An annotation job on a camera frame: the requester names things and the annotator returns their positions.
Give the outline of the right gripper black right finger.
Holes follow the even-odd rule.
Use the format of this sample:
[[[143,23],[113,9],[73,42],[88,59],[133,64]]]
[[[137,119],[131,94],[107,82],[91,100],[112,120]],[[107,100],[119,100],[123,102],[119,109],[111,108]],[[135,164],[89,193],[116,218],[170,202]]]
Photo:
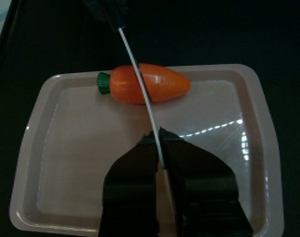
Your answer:
[[[211,152],[158,131],[175,206],[176,237],[252,237],[234,171]]]

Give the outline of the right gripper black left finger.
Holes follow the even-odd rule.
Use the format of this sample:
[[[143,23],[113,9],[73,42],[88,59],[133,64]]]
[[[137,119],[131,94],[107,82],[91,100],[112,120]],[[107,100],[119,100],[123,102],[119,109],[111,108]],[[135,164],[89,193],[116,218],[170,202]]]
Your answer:
[[[108,169],[97,237],[158,237],[156,173],[158,149],[147,134]]]

